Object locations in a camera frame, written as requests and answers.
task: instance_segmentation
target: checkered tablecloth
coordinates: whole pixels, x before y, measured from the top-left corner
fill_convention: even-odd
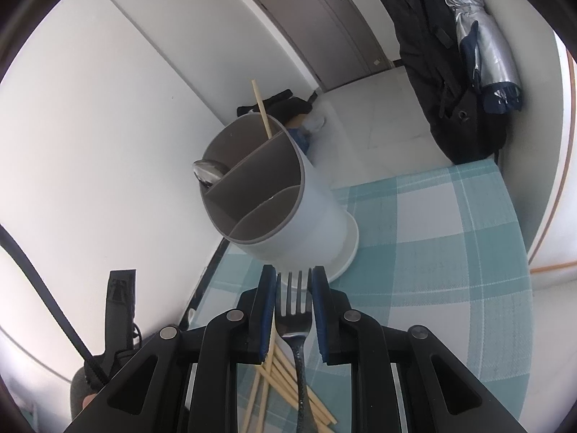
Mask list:
[[[356,218],[360,243],[331,287],[382,325],[429,327],[518,418],[531,366],[532,292],[519,224],[494,162],[379,180],[335,196]],[[231,245],[191,327],[235,307],[261,269]],[[334,431],[349,432],[349,367],[322,363],[314,330],[305,357],[309,384],[339,421]],[[239,367],[239,422],[254,372]],[[266,423],[266,431],[295,431],[296,412],[274,391]]]

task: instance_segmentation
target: floor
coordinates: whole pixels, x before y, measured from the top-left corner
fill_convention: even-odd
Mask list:
[[[327,119],[308,151],[331,188],[450,166],[404,67],[378,73],[318,97],[311,115]]]

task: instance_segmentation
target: wall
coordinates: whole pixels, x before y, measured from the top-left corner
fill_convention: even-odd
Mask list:
[[[531,274],[531,288],[535,292],[573,280],[577,280],[577,266],[538,271]]]
[[[0,331],[0,375],[8,389],[35,401],[42,432],[60,432],[70,423],[70,382],[37,363]]]
[[[242,0],[112,0],[224,124],[239,105],[287,88],[307,99],[307,79]]]
[[[572,102],[575,103],[575,70],[577,66],[571,58],[572,70],[567,74],[567,91],[572,92]],[[559,197],[552,197],[555,208],[550,212],[551,220],[547,229],[543,230],[543,238],[539,246],[535,246],[535,254],[531,259],[531,267],[548,267],[573,262],[577,265],[577,143],[575,142],[575,117],[570,118],[567,145],[562,151],[567,153],[567,158],[560,162],[562,171],[558,174],[563,178],[563,184]]]
[[[137,269],[144,334],[178,322],[220,241],[192,173],[222,128],[214,114],[110,0],[62,0],[2,80],[0,106],[0,223],[91,352],[104,349],[110,270]],[[82,364],[4,252],[0,326],[67,379]]]
[[[529,249],[549,205],[567,125],[562,60],[555,33],[527,0],[485,3],[509,41],[523,83],[523,111],[512,116],[501,169]]]

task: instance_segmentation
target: metal screw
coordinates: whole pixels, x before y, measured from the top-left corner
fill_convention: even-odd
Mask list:
[[[361,313],[359,311],[355,311],[354,309],[350,309],[344,313],[344,318],[349,322],[357,322],[361,319]]]
[[[226,318],[229,321],[235,322],[244,318],[245,314],[240,309],[233,309],[229,311],[226,315]]]
[[[414,338],[422,340],[424,338],[429,337],[429,331],[426,329],[426,327],[423,327],[422,325],[415,325],[415,327],[411,329],[411,335]]]
[[[171,338],[175,338],[177,334],[178,331],[174,327],[168,326],[160,331],[160,338],[170,340]]]

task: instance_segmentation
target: black strap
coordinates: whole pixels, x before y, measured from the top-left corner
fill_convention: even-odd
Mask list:
[[[108,384],[109,379],[106,373],[102,370],[100,365],[96,362],[82,339],[76,333],[70,321],[66,318],[58,303],[48,290],[47,286],[44,284],[40,275],[24,253],[24,251],[18,246],[18,243],[14,238],[4,229],[4,226],[0,224],[0,246],[8,252],[8,255],[16,262],[22,273],[28,278],[28,281],[36,290],[38,296],[44,302],[44,305],[50,311],[52,317],[56,320],[60,328],[64,331],[68,340],[74,345],[74,348],[80,353],[80,356],[88,363],[90,368],[93,370],[94,374],[100,382],[104,385]]]

